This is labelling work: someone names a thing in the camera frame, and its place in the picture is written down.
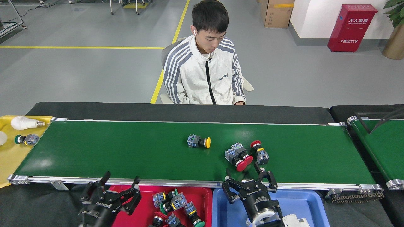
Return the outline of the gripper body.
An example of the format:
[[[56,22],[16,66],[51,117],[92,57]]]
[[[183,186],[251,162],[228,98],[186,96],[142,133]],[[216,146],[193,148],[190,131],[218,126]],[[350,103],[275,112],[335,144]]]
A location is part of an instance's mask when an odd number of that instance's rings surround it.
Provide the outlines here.
[[[240,199],[244,205],[249,221],[280,221],[278,200],[271,199],[268,188],[261,184],[255,188],[254,181],[244,183],[240,189]]]
[[[83,201],[83,208],[79,212],[79,226],[80,227],[111,227],[117,214],[120,212],[122,202],[107,201],[90,202]]]

